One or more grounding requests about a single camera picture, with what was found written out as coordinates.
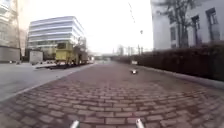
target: overcast sky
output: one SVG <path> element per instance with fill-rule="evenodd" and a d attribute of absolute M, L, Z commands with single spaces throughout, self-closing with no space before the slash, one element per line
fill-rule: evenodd
<path fill-rule="evenodd" d="M 153 47 L 150 0 L 30 0 L 23 11 L 31 21 L 76 16 L 93 52 L 112 53 L 118 45 Z"/>

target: white building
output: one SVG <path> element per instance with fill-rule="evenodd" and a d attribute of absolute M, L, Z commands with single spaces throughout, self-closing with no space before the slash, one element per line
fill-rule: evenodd
<path fill-rule="evenodd" d="M 28 48 L 52 52 L 57 43 L 69 41 L 76 44 L 79 37 L 85 37 L 84 29 L 74 16 L 33 21 L 29 27 Z"/>
<path fill-rule="evenodd" d="M 152 7 L 152 12 L 161 8 Z M 194 27 L 188 28 L 188 45 L 224 40 L 224 0 L 199 0 L 193 9 L 187 12 L 187 18 Z M 165 16 L 154 15 L 154 49 L 164 50 L 178 47 L 175 23 Z"/>

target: truck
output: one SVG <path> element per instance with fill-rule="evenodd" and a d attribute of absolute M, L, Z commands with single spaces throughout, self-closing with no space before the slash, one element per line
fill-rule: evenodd
<path fill-rule="evenodd" d="M 55 55 L 56 65 L 80 65 L 87 63 L 87 61 L 88 54 L 86 52 L 86 48 L 83 47 L 83 45 L 74 45 L 69 41 L 57 44 Z"/>

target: bush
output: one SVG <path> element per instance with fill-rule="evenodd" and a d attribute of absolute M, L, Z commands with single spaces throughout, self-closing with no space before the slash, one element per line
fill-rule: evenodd
<path fill-rule="evenodd" d="M 117 61 L 130 63 L 132 59 L 147 66 L 192 76 L 224 81 L 224 42 L 186 49 L 148 52 L 123 56 Z"/>

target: cobblestone street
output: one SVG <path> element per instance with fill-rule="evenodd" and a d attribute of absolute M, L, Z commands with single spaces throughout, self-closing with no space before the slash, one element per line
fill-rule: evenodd
<path fill-rule="evenodd" d="M 222 92 L 131 66 L 101 63 L 0 104 L 0 128 L 223 128 Z"/>

